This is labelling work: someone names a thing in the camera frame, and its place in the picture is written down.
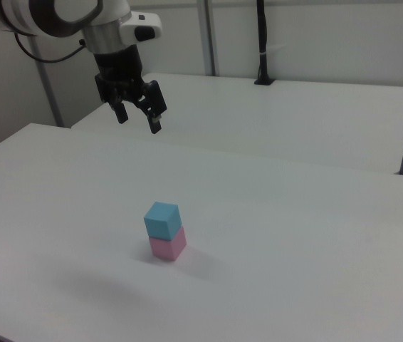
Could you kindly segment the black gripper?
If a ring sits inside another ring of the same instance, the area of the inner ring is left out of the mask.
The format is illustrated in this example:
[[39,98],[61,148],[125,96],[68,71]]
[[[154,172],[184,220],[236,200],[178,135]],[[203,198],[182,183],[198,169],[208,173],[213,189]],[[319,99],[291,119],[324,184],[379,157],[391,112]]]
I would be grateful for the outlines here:
[[161,129],[161,117],[167,110],[156,80],[142,79],[142,61],[136,45],[115,53],[95,54],[99,74],[95,77],[102,102],[108,103],[119,124],[128,121],[124,100],[136,105],[147,117],[152,134]]

